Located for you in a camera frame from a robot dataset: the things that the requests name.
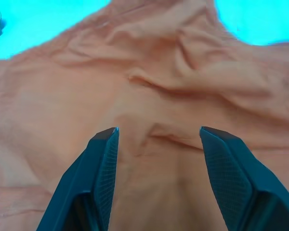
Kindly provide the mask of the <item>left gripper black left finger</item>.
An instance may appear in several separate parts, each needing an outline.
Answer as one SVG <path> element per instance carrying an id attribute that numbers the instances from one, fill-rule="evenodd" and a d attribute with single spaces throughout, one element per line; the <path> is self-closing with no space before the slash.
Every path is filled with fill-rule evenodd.
<path id="1" fill-rule="evenodd" d="M 108 231 L 118 141 L 118 128 L 90 139 L 61 177 L 36 231 Z"/>

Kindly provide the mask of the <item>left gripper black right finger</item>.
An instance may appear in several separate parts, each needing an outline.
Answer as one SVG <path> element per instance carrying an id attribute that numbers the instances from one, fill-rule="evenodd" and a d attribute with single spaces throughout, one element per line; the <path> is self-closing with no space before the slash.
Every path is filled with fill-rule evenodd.
<path id="1" fill-rule="evenodd" d="M 201 127 L 210 185 L 228 231 L 289 231 L 289 192 L 239 137 Z"/>

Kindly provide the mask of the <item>orange shorts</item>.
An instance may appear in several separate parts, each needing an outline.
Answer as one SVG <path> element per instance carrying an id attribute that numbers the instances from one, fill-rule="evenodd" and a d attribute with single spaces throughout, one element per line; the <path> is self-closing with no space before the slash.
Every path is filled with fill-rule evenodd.
<path id="1" fill-rule="evenodd" d="M 289 42 L 237 40 L 213 0 L 111 0 L 0 61 L 0 231 L 36 231 L 64 172 L 111 127 L 109 231 L 227 231 L 202 126 L 240 137 L 289 191 Z"/>

